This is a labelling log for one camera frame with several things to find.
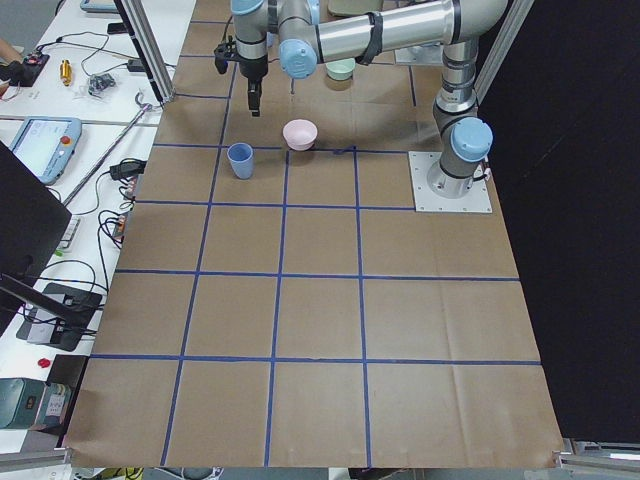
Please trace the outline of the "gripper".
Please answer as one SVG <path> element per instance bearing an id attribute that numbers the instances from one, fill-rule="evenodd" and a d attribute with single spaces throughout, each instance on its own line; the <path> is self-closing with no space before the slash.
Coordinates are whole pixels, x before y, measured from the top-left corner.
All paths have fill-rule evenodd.
<path id="1" fill-rule="evenodd" d="M 247 102 L 248 109 L 253 117 L 259 117 L 262 96 L 262 78 L 247 79 Z"/>

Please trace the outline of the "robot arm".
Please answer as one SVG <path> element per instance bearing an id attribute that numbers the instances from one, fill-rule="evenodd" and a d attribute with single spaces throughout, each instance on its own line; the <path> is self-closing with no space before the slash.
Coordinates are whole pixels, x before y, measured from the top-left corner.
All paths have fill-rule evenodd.
<path id="1" fill-rule="evenodd" d="M 351 58 L 367 66 L 381 53 L 439 42 L 443 46 L 442 85 L 433 114 L 447 148 L 457 126 L 476 118 L 474 88 L 479 38 L 506 11 L 504 1 L 426 1 L 386 12 L 321 23 L 314 1 L 234 1 L 232 36 L 215 50 L 215 65 L 225 72 L 240 66 L 247 80 L 248 108 L 260 114 L 262 80 L 268 73 L 267 37 L 279 40 L 278 61 L 291 80 L 311 76 L 318 65 Z"/>

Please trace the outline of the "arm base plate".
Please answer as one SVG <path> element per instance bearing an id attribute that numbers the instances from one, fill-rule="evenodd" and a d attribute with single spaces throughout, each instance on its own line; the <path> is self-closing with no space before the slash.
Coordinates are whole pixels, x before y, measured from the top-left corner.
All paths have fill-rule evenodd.
<path id="1" fill-rule="evenodd" d="M 492 205 L 482 167 L 471 177 L 456 179 L 441 169 L 440 157 L 440 152 L 408 152 L 415 211 L 490 214 Z"/>

